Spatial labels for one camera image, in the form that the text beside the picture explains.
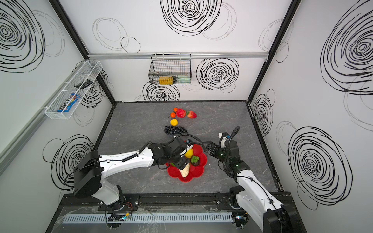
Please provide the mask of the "beige potato shaped fruit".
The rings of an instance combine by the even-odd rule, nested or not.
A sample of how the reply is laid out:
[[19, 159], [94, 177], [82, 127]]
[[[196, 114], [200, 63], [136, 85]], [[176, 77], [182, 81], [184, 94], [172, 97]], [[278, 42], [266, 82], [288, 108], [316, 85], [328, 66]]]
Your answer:
[[179, 170], [180, 171], [180, 174], [183, 178], [186, 178], [189, 174], [189, 170], [190, 170], [190, 163], [188, 163], [182, 170]]

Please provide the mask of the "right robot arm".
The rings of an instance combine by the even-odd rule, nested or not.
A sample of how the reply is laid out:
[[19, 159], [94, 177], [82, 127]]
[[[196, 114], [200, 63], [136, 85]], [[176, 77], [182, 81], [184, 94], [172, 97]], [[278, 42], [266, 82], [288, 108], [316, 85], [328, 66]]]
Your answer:
[[231, 189], [232, 206], [245, 210], [263, 233], [300, 233], [295, 209], [271, 194], [241, 159], [237, 142], [207, 142], [206, 152], [223, 163], [222, 169], [238, 186]]

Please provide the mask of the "red flower shaped bowl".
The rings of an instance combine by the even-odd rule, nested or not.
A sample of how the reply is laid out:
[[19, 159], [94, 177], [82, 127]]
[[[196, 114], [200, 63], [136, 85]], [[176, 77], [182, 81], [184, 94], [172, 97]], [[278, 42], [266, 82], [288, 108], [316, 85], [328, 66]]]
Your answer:
[[193, 178], [199, 178], [205, 171], [205, 165], [207, 164], [207, 156], [204, 154], [203, 149], [199, 145], [195, 145], [193, 148], [193, 156], [199, 157], [199, 164], [194, 166], [190, 163], [189, 171], [186, 177], [183, 177], [180, 170], [174, 166], [170, 166], [167, 169], [167, 173], [172, 178], [178, 178], [181, 182], [188, 183]]

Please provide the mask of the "red strawberry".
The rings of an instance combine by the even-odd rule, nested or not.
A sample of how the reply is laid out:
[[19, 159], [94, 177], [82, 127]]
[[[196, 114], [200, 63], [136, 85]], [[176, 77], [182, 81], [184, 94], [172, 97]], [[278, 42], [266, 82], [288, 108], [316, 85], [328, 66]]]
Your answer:
[[188, 111], [188, 113], [187, 113], [187, 117], [188, 118], [197, 118], [197, 114], [195, 113], [195, 112], [193, 112], [193, 111]]

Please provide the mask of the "dark purple plum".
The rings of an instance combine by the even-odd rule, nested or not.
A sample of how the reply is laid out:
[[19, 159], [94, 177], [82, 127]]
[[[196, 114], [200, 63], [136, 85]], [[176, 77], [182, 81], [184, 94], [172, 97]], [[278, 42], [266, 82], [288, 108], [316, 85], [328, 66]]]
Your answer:
[[193, 156], [191, 157], [191, 159], [190, 159], [190, 163], [191, 163], [191, 165], [194, 166], [194, 167], [199, 166], [200, 163], [201, 163], [200, 157], [199, 157], [199, 156], [195, 156], [195, 155], [193, 155]]

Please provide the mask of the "large yellow lemon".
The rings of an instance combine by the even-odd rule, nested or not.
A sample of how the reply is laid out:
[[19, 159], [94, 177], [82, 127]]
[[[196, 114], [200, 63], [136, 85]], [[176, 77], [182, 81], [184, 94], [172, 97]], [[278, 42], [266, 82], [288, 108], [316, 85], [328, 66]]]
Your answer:
[[191, 159], [192, 156], [193, 156], [194, 152], [193, 152], [193, 148], [189, 149], [186, 153], [185, 153], [185, 157], [188, 158], [188, 159]]

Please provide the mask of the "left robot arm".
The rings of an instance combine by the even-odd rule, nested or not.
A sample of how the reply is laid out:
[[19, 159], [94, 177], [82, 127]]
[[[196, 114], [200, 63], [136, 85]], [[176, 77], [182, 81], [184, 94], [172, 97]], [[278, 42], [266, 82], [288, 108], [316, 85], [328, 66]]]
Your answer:
[[183, 170], [189, 163], [186, 153], [192, 149], [191, 143], [175, 138], [167, 143], [147, 142], [141, 149], [114, 155], [88, 153], [73, 171], [76, 198], [93, 197], [114, 210], [125, 205], [125, 196], [119, 185], [113, 185], [106, 179], [114, 174], [165, 164], [174, 164]]

